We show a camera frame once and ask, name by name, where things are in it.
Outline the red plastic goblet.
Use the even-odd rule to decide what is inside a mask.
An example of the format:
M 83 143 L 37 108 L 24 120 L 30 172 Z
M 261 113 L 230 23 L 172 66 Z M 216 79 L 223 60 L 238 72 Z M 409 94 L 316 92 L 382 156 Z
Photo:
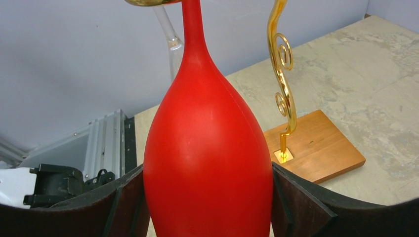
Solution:
M 252 111 L 214 64 L 201 4 L 181 3 L 185 49 L 148 133 L 144 186 L 159 237 L 267 237 L 273 174 Z

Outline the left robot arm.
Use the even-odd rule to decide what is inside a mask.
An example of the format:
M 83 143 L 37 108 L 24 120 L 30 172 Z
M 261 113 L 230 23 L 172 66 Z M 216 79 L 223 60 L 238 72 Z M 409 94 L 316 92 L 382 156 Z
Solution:
M 0 203 L 30 209 L 51 207 L 115 180 L 115 174 L 101 169 L 87 181 L 76 168 L 40 164 L 0 171 Z

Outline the clear wine glass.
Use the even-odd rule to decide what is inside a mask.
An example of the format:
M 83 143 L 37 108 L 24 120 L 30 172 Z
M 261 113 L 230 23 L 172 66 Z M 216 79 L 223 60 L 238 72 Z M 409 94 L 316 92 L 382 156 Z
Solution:
M 166 9 L 162 5 L 159 5 L 153 7 L 153 10 L 166 37 L 170 66 L 170 80 L 173 82 L 179 71 L 182 61 L 184 43 L 177 35 L 167 15 Z

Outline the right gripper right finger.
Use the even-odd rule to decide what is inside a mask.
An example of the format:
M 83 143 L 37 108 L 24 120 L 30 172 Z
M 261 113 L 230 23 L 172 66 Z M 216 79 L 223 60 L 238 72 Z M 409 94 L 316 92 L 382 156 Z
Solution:
M 271 225 L 276 237 L 417 237 L 419 200 L 380 205 L 330 191 L 276 163 Z

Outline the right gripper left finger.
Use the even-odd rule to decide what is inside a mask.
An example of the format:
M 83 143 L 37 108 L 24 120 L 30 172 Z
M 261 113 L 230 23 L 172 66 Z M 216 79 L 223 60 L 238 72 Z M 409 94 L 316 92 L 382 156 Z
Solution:
M 145 237 L 143 166 L 49 208 L 0 206 L 2 237 Z

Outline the gold swirl wine glass rack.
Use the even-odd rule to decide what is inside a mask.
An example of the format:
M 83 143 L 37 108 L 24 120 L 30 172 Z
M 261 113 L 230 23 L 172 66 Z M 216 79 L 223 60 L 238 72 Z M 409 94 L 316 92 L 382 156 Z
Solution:
M 268 48 L 279 85 L 277 107 L 287 118 L 263 132 L 249 106 L 210 57 L 198 0 L 181 2 L 185 53 L 174 83 L 152 121 L 144 153 L 146 186 L 225 184 L 249 168 L 251 181 L 270 163 L 306 180 L 321 183 L 362 166 L 365 158 L 337 127 L 317 110 L 298 118 L 285 71 L 293 52 L 277 32 L 286 1 L 274 2 L 267 24 Z

